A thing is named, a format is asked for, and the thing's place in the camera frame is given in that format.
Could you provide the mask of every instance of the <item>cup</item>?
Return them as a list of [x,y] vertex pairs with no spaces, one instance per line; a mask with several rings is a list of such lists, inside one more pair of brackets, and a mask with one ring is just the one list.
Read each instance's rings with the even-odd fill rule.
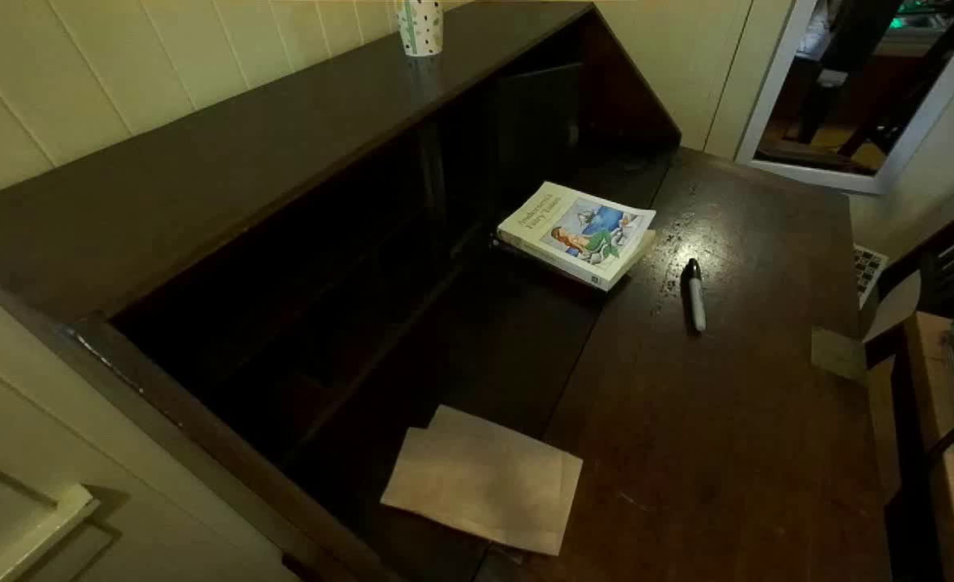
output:
[[409,58],[444,51],[444,0],[398,0],[398,18]]

